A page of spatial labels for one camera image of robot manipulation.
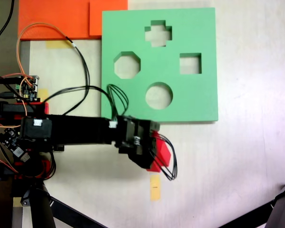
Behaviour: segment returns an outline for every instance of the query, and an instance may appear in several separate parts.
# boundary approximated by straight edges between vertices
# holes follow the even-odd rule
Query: circular hole
[[[154,83],[147,90],[146,102],[151,108],[165,109],[171,104],[172,99],[172,89],[166,83]]]

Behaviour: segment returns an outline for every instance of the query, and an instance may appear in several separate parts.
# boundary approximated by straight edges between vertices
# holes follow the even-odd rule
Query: metal leg
[[[266,228],[285,228],[285,195],[277,200]]]
[[[257,228],[265,224],[273,210],[274,200],[223,225],[220,228]]]
[[[40,189],[32,189],[29,194],[33,228],[56,228],[48,194]]]
[[[54,217],[73,228],[107,228],[55,198],[52,201]]]

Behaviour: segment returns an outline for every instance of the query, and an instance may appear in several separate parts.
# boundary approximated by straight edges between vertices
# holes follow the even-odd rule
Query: octagonal hole
[[[156,82],[152,84],[146,93],[146,102],[153,109],[167,108],[173,99],[171,87],[166,83]]]
[[[140,58],[132,51],[122,51],[114,59],[115,74],[121,79],[134,78],[141,69]]]

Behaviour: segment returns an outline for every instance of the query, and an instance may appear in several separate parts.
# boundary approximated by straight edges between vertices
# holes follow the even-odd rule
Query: square hole
[[[181,53],[180,54],[180,74],[194,75],[201,74],[201,53]]]

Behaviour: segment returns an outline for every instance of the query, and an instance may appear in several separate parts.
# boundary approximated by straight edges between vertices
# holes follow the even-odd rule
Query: red block
[[[157,132],[154,132],[153,136],[156,137],[156,136],[159,136],[159,134]],[[168,147],[166,146],[165,141],[156,139],[156,147],[157,147],[157,157],[158,158],[156,157],[155,160],[158,162],[160,166],[168,167],[170,164],[170,160],[171,160],[171,153]],[[156,161],[153,161],[151,168],[148,169],[147,171],[151,171],[151,172],[161,171]]]

